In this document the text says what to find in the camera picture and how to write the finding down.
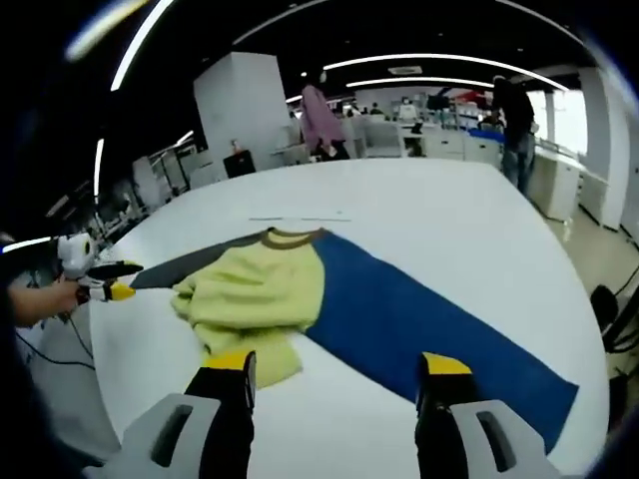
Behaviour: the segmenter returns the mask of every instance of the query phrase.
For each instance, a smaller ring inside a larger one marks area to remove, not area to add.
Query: white wall
[[[602,225],[617,230],[626,201],[630,137],[623,104],[596,68],[579,71],[586,105],[588,154],[584,164],[608,185],[584,179],[581,204]]]
[[[628,131],[630,135],[630,168],[621,224],[639,243],[639,122],[636,118],[628,119]]]
[[[233,52],[194,82],[194,93],[213,162],[230,156],[237,139],[258,171],[280,166],[271,151],[290,119],[276,57]]]

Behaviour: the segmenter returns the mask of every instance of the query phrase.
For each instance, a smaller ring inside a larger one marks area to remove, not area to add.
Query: desk
[[[608,381],[588,296],[561,244],[500,172],[420,159],[260,172],[176,198],[111,255],[153,266],[268,226],[330,229],[482,318],[579,385],[553,464],[583,473],[601,451]],[[91,303],[98,380],[119,437],[166,394],[184,391],[200,365],[172,295],[141,290]],[[258,392],[250,477],[419,477],[414,406],[304,336],[293,342],[304,371]]]

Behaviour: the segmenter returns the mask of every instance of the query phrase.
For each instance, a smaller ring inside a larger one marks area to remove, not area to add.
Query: jeans
[[[535,158],[535,137],[527,133],[514,146],[505,146],[501,160],[503,175],[526,196]]]

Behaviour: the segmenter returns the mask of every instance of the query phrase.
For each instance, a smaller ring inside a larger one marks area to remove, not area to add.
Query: human hand
[[[54,307],[58,309],[58,312],[71,312],[78,307],[80,286],[77,281],[65,279],[63,276],[49,288]]]

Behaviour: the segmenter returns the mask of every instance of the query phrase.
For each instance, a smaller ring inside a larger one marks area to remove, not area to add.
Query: blue fabric
[[[325,286],[318,321],[307,331],[310,339],[410,401],[417,395],[422,352],[459,359],[472,370],[483,399],[503,400],[543,436],[547,452],[554,447],[577,386],[355,244],[326,232],[313,245]]]
[[[503,144],[505,142],[505,136],[503,133],[499,132],[491,132],[488,130],[479,130],[477,128],[473,128],[468,130],[468,135],[475,138],[485,138],[487,140],[494,140],[497,143]]]

